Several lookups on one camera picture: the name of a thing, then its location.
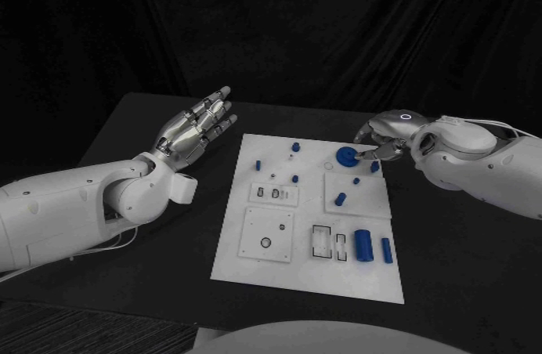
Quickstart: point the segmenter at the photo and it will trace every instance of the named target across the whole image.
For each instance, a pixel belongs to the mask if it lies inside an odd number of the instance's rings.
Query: white board
[[[297,153],[291,150],[294,142],[299,143]],[[343,146],[350,146],[356,151],[374,148],[308,139],[243,135],[210,278],[403,304],[382,168],[372,173],[370,161],[360,161],[353,168],[341,166],[335,161],[335,151]],[[256,161],[261,161],[259,171],[255,167]],[[297,183],[292,182],[294,175],[299,178]],[[353,180],[354,177],[361,181],[359,185],[350,186],[347,180]],[[379,181],[367,181],[367,178],[376,178]],[[343,206],[347,211],[334,212],[334,208],[325,205],[325,179],[340,181],[337,186],[343,189],[359,187],[354,192],[346,192],[347,205]],[[252,185],[253,183],[297,187],[297,204],[269,204],[266,201],[258,203],[253,197],[253,186],[258,184]],[[363,205],[367,196],[359,194],[361,205],[356,209],[356,191],[363,187],[372,191],[372,205],[367,209]],[[330,201],[335,192],[335,185],[331,183],[327,189]],[[248,208],[276,209],[292,213],[289,262],[239,256]],[[367,216],[367,212],[374,211],[377,218],[374,214]],[[312,256],[312,225],[331,228],[333,246],[335,235],[344,235],[346,261],[337,260],[335,248],[331,258]],[[372,262],[356,260],[353,232],[357,229],[370,231]],[[383,262],[383,237],[389,238],[393,264]]]

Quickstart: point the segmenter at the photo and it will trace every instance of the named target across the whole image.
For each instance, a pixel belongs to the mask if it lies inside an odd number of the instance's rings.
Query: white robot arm
[[[475,123],[511,129],[516,138],[497,138]],[[429,123],[409,110],[380,113],[353,142],[369,133],[380,147],[356,159],[392,161],[409,148],[415,168],[439,188],[464,190],[501,209],[542,219],[542,139],[495,121],[442,116]]]
[[[131,161],[31,176],[0,188],[0,272],[70,257],[188,204],[197,181],[177,171],[237,117],[223,87],[160,130],[154,148]]]

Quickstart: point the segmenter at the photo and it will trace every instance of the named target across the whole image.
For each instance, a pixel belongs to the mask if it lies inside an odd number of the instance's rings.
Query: table surface
[[[131,159],[197,99],[129,93],[80,166]],[[403,305],[210,280],[243,133],[350,141],[370,114],[233,103],[236,124],[183,173],[191,205],[170,202],[115,251],[47,264],[0,284],[0,299],[119,312],[232,331],[285,320],[372,324],[468,352],[537,346],[540,222],[432,186],[409,157],[383,164]]]

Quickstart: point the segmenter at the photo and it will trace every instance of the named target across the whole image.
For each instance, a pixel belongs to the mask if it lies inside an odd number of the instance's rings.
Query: blue disk
[[[359,160],[354,158],[356,154],[357,154],[356,150],[350,148],[348,146],[344,146],[335,152],[335,160],[343,166],[346,166],[347,168],[351,168],[353,166],[357,165],[357,162],[359,162]]]

